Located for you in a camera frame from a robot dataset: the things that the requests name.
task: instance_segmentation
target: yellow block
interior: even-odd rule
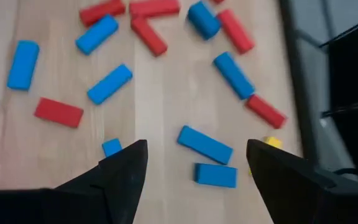
[[[278,140],[275,137],[266,137],[265,138],[265,143],[269,144],[273,147],[276,147],[277,149],[281,149],[283,146],[283,142],[281,140]]]

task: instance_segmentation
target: toy block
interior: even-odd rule
[[[271,145],[273,147],[276,147],[277,149],[281,149],[282,146],[283,146],[283,142],[281,142],[280,140],[278,140],[275,137],[267,137],[265,139],[265,143],[269,144],[269,145]]]
[[[223,31],[229,36],[240,54],[244,54],[254,47],[254,42],[248,37],[246,30],[230,9],[220,12],[217,18],[222,23]]]
[[[106,157],[109,157],[122,150],[118,139],[112,139],[102,144],[102,148]]]
[[[89,55],[118,29],[117,21],[110,15],[104,16],[99,22],[91,26],[88,31],[76,40],[77,47]]]
[[[132,78],[132,72],[121,64],[98,84],[88,90],[88,97],[96,105],[113,95],[120,87]]]
[[[32,40],[20,40],[17,43],[11,71],[7,78],[9,88],[29,90],[39,51],[38,44]]]
[[[179,14],[180,5],[177,0],[147,0],[129,3],[132,17],[157,17]]]
[[[34,115],[38,118],[77,128],[84,110],[75,106],[41,97]]]
[[[224,0],[212,0],[212,1],[214,1],[215,4],[219,4],[219,3],[223,2]]]
[[[107,14],[117,16],[123,13],[125,13],[125,5],[120,0],[108,0],[80,10],[80,19],[84,26],[89,27]]]
[[[157,35],[146,19],[136,17],[132,20],[131,27],[156,57],[167,51],[166,43]]]
[[[224,52],[216,57],[214,64],[241,100],[254,94],[254,86],[248,81],[230,53]]]
[[[257,95],[252,95],[246,102],[246,106],[266,120],[266,122],[271,124],[275,129],[281,128],[287,119]]]
[[[178,137],[178,143],[221,164],[228,164],[233,149],[203,133],[185,125]]]
[[[195,182],[218,187],[236,188],[237,169],[211,164],[195,164]]]
[[[190,6],[187,18],[204,40],[215,36],[221,28],[219,20],[214,17],[209,7],[202,1]]]

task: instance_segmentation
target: light wood surface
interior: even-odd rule
[[[78,10],[98,0],[0,0],[0,189],[56,187],[103,159],[103,141],[119,138],[123,147],[147,139],[149,164],[134,223],[272,223],[251,176],[246,141],[275,136],[283,148],[300,154],[295,106],[276,0],[226,0],[247,27],[256,48],[236,60],[257,93],[288,116],[273,130],[243,107],[211,65],[224,51],[235,52],[220,32],[204,42],[185,20],[195,0],[181,0],[181,13],[152,19],[168,51],[154,58],[130,29],[130,16],[119,16],[119,31],[89,57],[75,47],[85,28]],[[29,92],[6,88],[16,42],[40,45]],[[100,106],[88,88],[119,64],[134,78]],[[78,129],[35,118],[41,96],[85,110]],[[230,166],[239,169],[238,187],[197,185],[194,162],[213,163],[176,143],[189,124],[234,148]]]

